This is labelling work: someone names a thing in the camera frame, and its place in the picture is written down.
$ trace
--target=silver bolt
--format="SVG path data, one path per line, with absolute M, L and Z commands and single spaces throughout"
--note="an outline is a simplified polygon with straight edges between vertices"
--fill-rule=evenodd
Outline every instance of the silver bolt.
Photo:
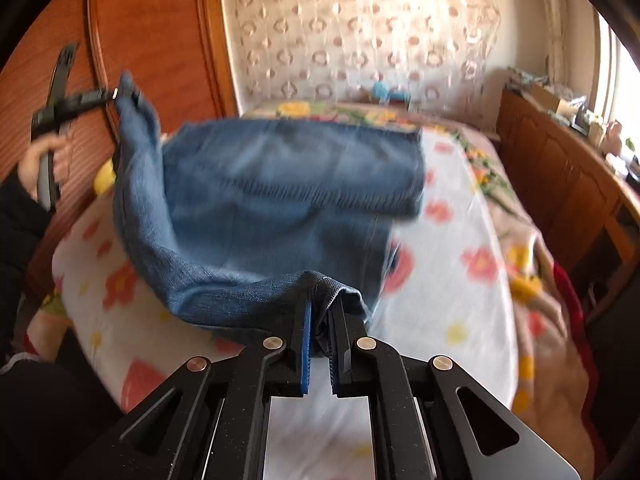
M 268 337 L 262 342 L 262 346 L 267 350 L 277 350 L 282 346 L 282 339 L 276 336 Z
M 376 340 L 372 337 L 361 337 L 356 341 L 356 345 L 363 350 L 373 350 L 376 347 Z
M 207 360 L 204 357 L 192 357 L 187 361 L 187 370 L 190 372 L 201 372 L 207 367 Z
M 433 366 L 435 366 L 438 370 L 451 370 L 453 368 L 453 361 L 447 356 L 439 355 L 433 360 Z

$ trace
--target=hand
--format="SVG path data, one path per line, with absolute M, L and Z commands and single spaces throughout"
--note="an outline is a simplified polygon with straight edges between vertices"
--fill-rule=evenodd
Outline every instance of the hand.
M 18 180 L 31 198 L 38 201 L 38 170 L 40 157 L 53 152 L 53 177 L 57 183 L 64 182 L 69 176 L 71 164 L 71 142 L 66 136 L 47 134 L 34 140 L 22 160 L 18 163 Z

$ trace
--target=white floral sheet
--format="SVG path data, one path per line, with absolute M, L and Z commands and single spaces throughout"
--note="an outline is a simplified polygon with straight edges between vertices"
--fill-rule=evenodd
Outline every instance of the white floral sheet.
M 511 406 L 518 381 L 513 307 L 484 196 L 455 140 L 427 128 L 422 146 L 423 213 L 393 229 L 399 258 L 370 334 L 410 357 L 449 355 Z M 217 361 L 241 349 L 173 317 L 136 276 L 117 241 L 108 192 L 60 243 L 53 271 L 60 296 L 34 318 L 28 345 L 53 358 L 72 325 L 125 412 L 188 358 Z M 367 400 L 333 397 L 328 362 L 314 359 L 308 396 L 272 403 L 265 478 L 373 477 Z

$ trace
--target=black pants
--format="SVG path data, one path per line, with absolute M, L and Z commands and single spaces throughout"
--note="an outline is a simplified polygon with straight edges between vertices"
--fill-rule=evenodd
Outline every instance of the black pants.
M 61 354 L 74 344 L 63 342 Z M 60 364 L 20 361 L 0 375 L 0 479 L 58 478 L 122 416 L 81 352 L 75 359 L 84 364 L 73 373 Z

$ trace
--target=denim fabric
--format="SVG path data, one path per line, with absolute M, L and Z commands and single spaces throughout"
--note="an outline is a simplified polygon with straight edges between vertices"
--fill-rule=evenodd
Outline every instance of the denim fabric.
M 142 96 L 118 97 L 116 108 L 114 222 L 174 315 L 264 336 L 310 302 L 319 333 L 341 294 L 347 312 L 369 319 L 392 257 L 392 220 L 420 207 L 417 134 L 223 120 L 186 124 L 163 146 Z

